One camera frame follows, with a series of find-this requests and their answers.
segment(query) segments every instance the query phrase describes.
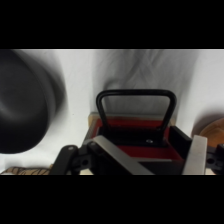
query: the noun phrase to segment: black bowl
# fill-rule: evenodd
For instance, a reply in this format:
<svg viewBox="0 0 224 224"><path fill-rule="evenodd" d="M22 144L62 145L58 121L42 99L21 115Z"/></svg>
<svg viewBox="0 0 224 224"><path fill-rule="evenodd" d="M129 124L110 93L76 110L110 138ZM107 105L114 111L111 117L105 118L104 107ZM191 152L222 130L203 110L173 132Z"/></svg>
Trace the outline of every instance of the black bowl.
<svg viewBox="0 0 224 224"><path fill-rule="evenodd" d="M46 74L35 73L15 52L0 50L0 153L21 153L45 136L55 112Z"/></svg>

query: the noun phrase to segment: handle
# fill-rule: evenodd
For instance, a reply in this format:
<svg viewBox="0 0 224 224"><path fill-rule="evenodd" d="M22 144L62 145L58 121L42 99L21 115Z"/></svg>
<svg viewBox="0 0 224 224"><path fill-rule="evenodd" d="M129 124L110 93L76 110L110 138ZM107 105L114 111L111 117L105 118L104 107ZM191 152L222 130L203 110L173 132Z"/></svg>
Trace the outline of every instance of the handle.
<svg viewBox="0 0 224 224"><path fill-rule="evenodd" d="M96 105L103 123L105 131L110 131L110 126L107 122L107 117L103 108L102 100L108 96L165 96L170 99L170 104L164 117L163 123L158 127L160 133L165 132L169 121L176 107L177 98L174 93L169 90L106 90L97 96Z"/></svg>

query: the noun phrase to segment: white wall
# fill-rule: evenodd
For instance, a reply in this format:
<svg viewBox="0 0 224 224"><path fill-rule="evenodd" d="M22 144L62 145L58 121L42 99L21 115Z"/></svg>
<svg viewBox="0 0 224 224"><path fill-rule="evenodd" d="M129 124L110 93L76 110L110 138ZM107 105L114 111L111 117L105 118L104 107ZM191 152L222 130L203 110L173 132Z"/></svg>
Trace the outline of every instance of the white wall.
<svg viewBox="0 0 224 224"><path fill-rule="evenodd" d="M95 97L104 89L160 88L178 97L177 126L188 135L224 116L224 50L198 49L23 49L56 80L66 100L44 140L33 150L0 157L10 165L48 166L61 147L81 145ZM162 113L166 102L111 101L112 112Z"/></svg>

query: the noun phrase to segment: black frame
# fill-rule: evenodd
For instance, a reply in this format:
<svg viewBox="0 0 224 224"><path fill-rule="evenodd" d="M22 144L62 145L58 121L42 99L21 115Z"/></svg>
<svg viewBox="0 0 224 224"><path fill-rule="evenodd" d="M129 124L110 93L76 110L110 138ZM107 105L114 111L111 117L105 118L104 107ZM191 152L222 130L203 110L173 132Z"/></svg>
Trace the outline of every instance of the black frame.
<svg viewBox="0 0 224 224"><path fill-rule="evenodd" d="M99 111L99 115L100 118L102 120L103 123L103 132L106 133L105 136L107 138L109 138L109 135L111 133L112 134L112 128L110 127L110 125L108 124L107 121L107 117L103 108L103 104L102 104L102 100L105 97L108 96L164 96L164 97L168 97L170 99L170 104L169 107L166 111L164 120L162 122L162 125L155 128L154 130L152 130L150 132L150 135L154 135L157 136L157 139L162 140L163 136L164 136L164 132L170 122L170 119L173 115L173 112L175 110L176 107L176 103L177 103L177 98L175 96L174 93L172 93L169 90L146 90L146 89L141 89L141 90L106 90L101 92L96 99L96 105Z"/></svg>

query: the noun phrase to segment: brown object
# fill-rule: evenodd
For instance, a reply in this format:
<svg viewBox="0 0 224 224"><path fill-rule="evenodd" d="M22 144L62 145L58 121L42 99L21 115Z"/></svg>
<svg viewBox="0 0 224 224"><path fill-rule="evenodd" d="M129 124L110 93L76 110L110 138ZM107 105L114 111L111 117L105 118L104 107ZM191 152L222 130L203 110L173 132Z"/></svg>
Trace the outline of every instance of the brown object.
<svg viewBox="0 0 224 224"><path fill-rule="evenodd" d="M207 126L200 136L208 138L208 145L214 148L224 143L224 118Z"/></svg>

